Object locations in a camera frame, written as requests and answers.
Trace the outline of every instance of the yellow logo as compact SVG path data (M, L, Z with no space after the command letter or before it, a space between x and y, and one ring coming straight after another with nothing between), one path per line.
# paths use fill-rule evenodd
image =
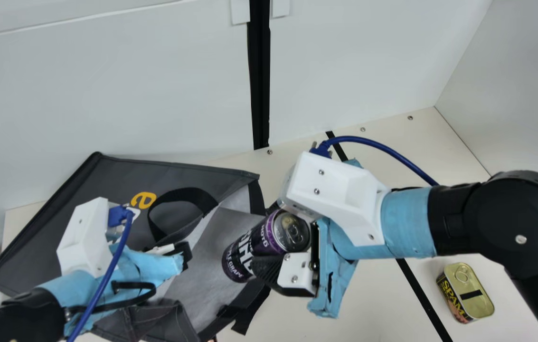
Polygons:
M147 209L151 206L151 204L153 204L156 199L157 195L152 192L141 192L138 193L138 195L134 196L130 204L132 205L132 207L138 206L141 209Z

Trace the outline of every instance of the screw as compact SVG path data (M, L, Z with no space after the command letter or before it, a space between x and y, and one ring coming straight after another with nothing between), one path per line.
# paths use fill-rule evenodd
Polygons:
M524 235L516 235L516 242L518 242L519 245L524 245L527 242L527 237Z

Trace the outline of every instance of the cable connector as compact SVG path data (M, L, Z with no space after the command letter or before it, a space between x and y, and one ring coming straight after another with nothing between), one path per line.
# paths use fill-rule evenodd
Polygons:
M110 208L108 210L108 227L112 228L123 225L124 219L127 219L128 212L131 211L123 206L115 206Z
M332 159L330 156L330 152L328 149L330 148L330 145L326 143L326 141L322 141L318 147L315 147L316 143L313 143L313 146L311 146L311 149L309 150L310 153L317 154L318 156L326 157L328 159Z

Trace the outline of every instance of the white bracket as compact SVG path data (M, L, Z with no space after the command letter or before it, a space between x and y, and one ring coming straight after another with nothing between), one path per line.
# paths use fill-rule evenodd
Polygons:
M277 277L277 285L282 288L304 288L311 294L316 294L317 288L313 286L313 271L309 267L310 262L310 253L285 255Z
M360 247L385 244L381 203L390 191L368 170L303 152L280 198L303 219L329 217Z
M271 17L279 18L290 15L290 0L273 0Z
M230 0L231 22L233 25L245 24L250 21L250 1Z
M57 250L62 275L75 270L93 277L106 273L113 258L106 241L110 206L108 199L98 197L75 207Z

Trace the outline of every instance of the light blue tape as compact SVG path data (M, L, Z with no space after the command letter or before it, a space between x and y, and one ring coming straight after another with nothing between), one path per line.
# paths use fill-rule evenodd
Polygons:
M307 304L307 309L320 317L338 318L340 303L358 262L356 260L350 263L334 251L328 234L331 225L335 223L328 218L317 221L320 245L319 288L317 296Z
M435 256L434 239L427 219L430 190L412 189L385 196L381 206L384 245L356 247L342 228L332 223L330 237L334 247L349 260Z
M117 245L111 245L111 252ZM146 253L135 252L125 247L117 269L114 271L111 281L121 282L150 282L155 286L160 286L167 279L182 272L182 255L157 256ZM50 291L58 300L62 307L72 307L76 305L87 305L98 288L102 277L97 279L85 271L74 271L68 275L58 277L45 284L39 285ZM100 298L98 305L124 301L141 295L137 289L122 289L115 294L111 286L107 286L104 295ZM85 324L85 331L91 330L94 322L112 314L113 311L93 314ZM74 329L77 320L73 319L65 324L64 333L68 336Z

